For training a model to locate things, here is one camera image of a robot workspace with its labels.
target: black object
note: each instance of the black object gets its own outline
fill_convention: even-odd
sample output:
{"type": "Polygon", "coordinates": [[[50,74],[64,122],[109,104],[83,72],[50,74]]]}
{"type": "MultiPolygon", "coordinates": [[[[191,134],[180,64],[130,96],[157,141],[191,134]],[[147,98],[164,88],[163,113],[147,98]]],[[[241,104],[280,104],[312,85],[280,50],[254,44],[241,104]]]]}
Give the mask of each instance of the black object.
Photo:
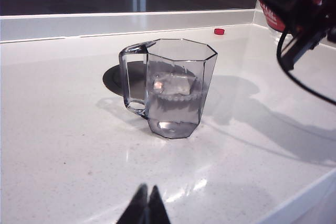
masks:
{"type": "MultiPolygon", "coordinates": [[[[144,100],[146,64],[143,61],[132,61],[127,63],[127,68],[132,96],[144,100]]],[[[119,65],[110,68],[104,73],[103,83],[113,93],[123,96],[119,65]]]]}
{"type": "Polygon", "coordinates": [[[296,23],[296,20],[299,17],[295,15],[305,11],[305,4],[302,4],[302,2],[304,3],[305,0],[294,1],[290,11],[293,15],[292,20],[290,23],[285,22],[286,27],[278,43],[277,60],[287,77],[299,87],[323,101],[336,106],[335,100],[304,85],[289,72],[289,70],[294,68],[294,64],[300,57],[308,49],[313,49],[326,34],[328,34],[328,40],[336,42],[336,0],[323,0],[320,6],[315,7],[314,12],[309,16],[308,20],[305,20],[305,23],[300,24],[300,29],[295,31],[296,25],[298,24],[296,23]],[[282,49],[285,37],[289,32],[293,33],[294,38],[284,49],[282,49]]]}
{"type": "Polygon", "coordinates": [[[141,184],[117,224],[170,224],[158,187],[153,187],[149,202],[147,192],[141,184]]]}
{"type": "Polygon", "coordinates": [[[336,42],[336,0],[322,0],[321,5],[312,0],[262,0],[285,23],[293,40],[281,49],[281,60],[286,70],[320,40],[336,42]]]}

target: quartz countertop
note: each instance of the quartz countertop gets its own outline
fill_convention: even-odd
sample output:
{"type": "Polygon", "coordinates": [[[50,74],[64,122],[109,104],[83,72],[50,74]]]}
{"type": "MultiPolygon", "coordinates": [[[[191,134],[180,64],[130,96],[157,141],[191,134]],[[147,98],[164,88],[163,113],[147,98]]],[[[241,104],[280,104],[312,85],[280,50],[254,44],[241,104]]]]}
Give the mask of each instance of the quartz countertop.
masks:
{"type": "MultiPolygon", "coordinates": [[[[1,44],[3,223],[115,223],[141,183],[172,224],[251,223],[336,167],[336,107],[292,83],[253,24],[1,44]],[[201,123],[168,140],[103,74],[125,46],[186,38],[218,52],[201,123]]],[[[336,98],[336,49],[293,74],[336,98]]]]}

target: clear glass cup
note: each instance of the clear glass cup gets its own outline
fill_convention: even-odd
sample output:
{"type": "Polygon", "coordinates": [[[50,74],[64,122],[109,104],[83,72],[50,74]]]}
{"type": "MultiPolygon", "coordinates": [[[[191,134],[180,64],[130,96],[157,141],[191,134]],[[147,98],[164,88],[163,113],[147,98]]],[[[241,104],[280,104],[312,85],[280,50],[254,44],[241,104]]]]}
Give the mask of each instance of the clear glass cup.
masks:
{"type": "Polygon", "coordinates": [[[158,135],[190,136],[201,120],[216,59],[209,45],[187,39],[157,39],[124,48],[119,61],[126,108],[147,119],[158,135]],[[131,54],[145,56],[144,100],[131,96],[131,54]]]}

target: water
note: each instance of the water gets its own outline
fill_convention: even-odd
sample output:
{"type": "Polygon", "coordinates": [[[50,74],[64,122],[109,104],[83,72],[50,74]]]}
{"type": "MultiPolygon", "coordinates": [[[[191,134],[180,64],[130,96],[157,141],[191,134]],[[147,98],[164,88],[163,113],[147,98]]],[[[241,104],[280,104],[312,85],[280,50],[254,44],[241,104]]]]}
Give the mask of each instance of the water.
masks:
{"type": "Polygon", "coordinates": [[[146,109],[153,132],[188,137],[199,124],[202,84],[192,74],[158,73],[149,83],[146,109]]]}

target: ice cube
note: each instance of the ice cube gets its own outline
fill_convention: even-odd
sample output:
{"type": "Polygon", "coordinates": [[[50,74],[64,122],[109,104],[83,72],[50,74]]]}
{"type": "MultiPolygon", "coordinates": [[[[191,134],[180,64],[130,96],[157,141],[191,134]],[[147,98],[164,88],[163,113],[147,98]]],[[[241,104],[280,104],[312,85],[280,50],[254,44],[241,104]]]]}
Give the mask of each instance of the ice cube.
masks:
{"type": "Polygon", "coordinates": [[[155,93],[163,95],[189,95],[190,89],[196,80],[195,76],[187,74],[167,73],[160,74],[154,80],[153,89],[155,93]]]}

